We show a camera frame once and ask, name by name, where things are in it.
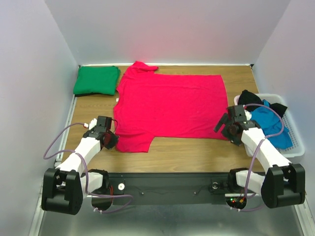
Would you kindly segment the pink red t shirt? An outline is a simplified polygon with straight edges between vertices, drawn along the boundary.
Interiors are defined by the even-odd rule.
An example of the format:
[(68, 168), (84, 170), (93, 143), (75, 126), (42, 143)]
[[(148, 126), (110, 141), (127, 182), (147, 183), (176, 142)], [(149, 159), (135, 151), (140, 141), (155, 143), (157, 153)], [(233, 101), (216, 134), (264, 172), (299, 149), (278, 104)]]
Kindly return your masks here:
[(118, 151), (148, 152), (156, 137), (223, 139), (214, 131), (228, 105), (221, 75), (158, 74), (136, 61), (117, 91)]

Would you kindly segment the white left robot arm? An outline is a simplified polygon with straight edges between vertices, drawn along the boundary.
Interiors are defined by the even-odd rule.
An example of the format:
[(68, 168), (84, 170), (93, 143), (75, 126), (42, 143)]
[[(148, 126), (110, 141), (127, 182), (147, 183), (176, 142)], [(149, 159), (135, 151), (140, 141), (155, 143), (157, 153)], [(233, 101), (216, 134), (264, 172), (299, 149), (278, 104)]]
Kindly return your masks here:
[(90, 123), (84, 123), (87, 131), (69, 157), (44, 173), (41, 208), (70, 215), (76, 215), (83, 199), (92, 192), (113, 194), (108, 173), (104, 170), (87, 169), (87, 164), (103, 149), (112, 149), (118, 136), (111, 131), (111, 117), (98, 116)]

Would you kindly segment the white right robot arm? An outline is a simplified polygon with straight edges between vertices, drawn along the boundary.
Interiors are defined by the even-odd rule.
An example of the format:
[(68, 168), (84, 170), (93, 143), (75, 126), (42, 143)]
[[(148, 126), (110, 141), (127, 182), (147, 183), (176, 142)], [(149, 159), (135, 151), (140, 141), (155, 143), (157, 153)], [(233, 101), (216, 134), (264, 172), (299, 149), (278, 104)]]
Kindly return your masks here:
[(232, 192), (243, 189), (245, 200), (249, 191), (258, 194), (268, 208), (303, 204), (305, 169), (301, 164), (291, 163), (271, 144), (259, 124), (247, 119), (245, 108), (243, 105), (228, 107), (214, 131), (220, 131), (233, 144), (244, 144), (253, 151), (252, 160), (260, 162), (265, 175), (254, 173), (252, 168), (232, 169), (226, 180), (227, 188)]

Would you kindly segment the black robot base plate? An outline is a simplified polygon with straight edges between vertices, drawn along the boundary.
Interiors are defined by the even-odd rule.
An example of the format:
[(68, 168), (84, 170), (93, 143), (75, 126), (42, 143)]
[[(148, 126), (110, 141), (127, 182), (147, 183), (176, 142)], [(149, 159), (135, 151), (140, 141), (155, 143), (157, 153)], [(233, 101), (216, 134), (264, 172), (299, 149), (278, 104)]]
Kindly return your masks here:
[(230, 187), (228, 173), (110, 173), (116, 198), (113, 205), (131, 206), (215, 204), (225, 205), (227, 196), (239, 196), (243, 187)]

